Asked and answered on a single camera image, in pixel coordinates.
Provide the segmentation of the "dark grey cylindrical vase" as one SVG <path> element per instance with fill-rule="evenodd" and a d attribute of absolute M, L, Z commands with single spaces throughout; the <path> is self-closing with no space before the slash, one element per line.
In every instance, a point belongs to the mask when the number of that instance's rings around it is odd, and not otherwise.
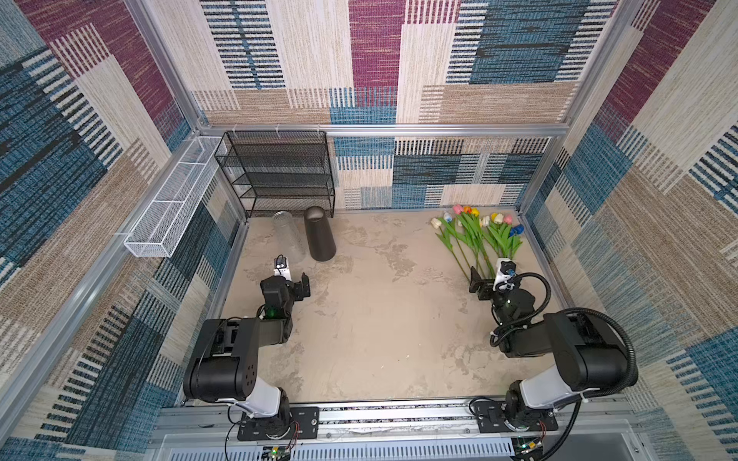
<path fill-rule="evenodd" d="M 309 207 L 305 210 L 304 222 L 311 257 L 319 262 L 332 259 L 336 255 L 336 242 L 325 209 Z"/>

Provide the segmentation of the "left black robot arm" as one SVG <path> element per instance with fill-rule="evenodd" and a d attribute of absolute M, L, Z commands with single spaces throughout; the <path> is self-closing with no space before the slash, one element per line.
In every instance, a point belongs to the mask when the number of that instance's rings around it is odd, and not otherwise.
<path fill-rule="evenodd" d="M 264 305 L 256 317 L 205 321 L 184 373 L 189 400 L 223 403 L 240 440 L 284 440 L 298 434 L 288 394 L 259 376 L 259 349 L 288 343 L 293 308 L 311 295 L 307 275 L 298 282 L 272 276 L 259 284 Z"/>

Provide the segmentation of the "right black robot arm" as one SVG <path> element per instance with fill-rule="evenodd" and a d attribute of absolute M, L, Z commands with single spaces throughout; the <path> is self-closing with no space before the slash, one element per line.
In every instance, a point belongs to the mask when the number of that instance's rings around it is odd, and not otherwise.
<path fill-rule="evenodd" d="M 503 399 L 472 399 L 470 411 L 481 432 L 555 429 L 555 410 L 636 384 L 635 348 L 624 328 L 589 308 L 547 312 L 552 290 L 540 274 L 517 273 L 506 260 L 493 280 L 472 270 L 469 291 L 490 302 L 496 323 L 491 347 L 507 358 L 551 355 L 555 361 L 540 374 L 513 382 Z"/>

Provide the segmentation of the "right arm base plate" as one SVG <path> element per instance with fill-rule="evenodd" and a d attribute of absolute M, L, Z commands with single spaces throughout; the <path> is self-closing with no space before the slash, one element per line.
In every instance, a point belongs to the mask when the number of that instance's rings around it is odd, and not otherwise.
<path fill-rule="evenodd" d="M 472 399 L 468 409 L 480 433 L 542 432 L 559 429 L 555 414 L 547 409 L 508 405 L 488 398 Z"/>

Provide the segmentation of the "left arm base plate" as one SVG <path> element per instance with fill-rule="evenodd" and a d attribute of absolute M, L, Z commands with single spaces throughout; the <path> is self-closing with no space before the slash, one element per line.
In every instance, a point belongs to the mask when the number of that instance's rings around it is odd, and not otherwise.
<path fill-rule="evenodd" d="M 318 406 L 291 407 L 269 418 L 252 418 L 243 413 L 236 438 L 240 442 L 313 440 L 317 438 L 319 423 Z"/>

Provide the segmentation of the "cream white tulip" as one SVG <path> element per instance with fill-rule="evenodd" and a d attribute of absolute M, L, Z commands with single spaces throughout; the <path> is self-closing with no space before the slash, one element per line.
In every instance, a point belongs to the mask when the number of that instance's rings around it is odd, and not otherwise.
<path fill-rule="evenodd" d="M 470 282 L 469 274 L 464 269 L 464 267 L 461 265 L 459 257 L 457 256 L 457 253 L 455 252 L 455 247 L 452 243 L 452 237 L 455 236 L 455 233 L 452 230 L 451 224 L 447 222 L 445 219 L 436 218 L 436 217 L 430 219 L 430 224 L 436 230 L 436 237 L 441 241 L 443 246 L 451 253 L 452 257 L 455 260 L 455 263 L 457 263 L 457 266 L 461 270 L 464 278 L 466 278 L 467 282 Z"/>

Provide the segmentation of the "blue tulip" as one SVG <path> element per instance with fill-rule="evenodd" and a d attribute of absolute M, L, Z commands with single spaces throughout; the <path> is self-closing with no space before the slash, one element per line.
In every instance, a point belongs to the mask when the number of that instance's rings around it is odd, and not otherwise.
<path fill-rule="evenodd" d="M 522 245 L 522 234 L 525 231 L 523 225 L 512 226 L 505 224 L 503 226 L 503 255 L 507 259 L 514 259 L 517 251 Z"/>

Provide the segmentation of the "pale cream tulip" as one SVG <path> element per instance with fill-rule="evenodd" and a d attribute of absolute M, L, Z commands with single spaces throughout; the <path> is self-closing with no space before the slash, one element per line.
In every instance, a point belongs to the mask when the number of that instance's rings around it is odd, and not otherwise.
<path fill-rule="evenodd" d="M 484 215 L 480 219 L 480 228 L 482 229 L 482 237 L 494 250 L 497 257 L 504 257 L 504 238 L 502 234 L 501 224 L 496 223 L 490 215 Z"/>

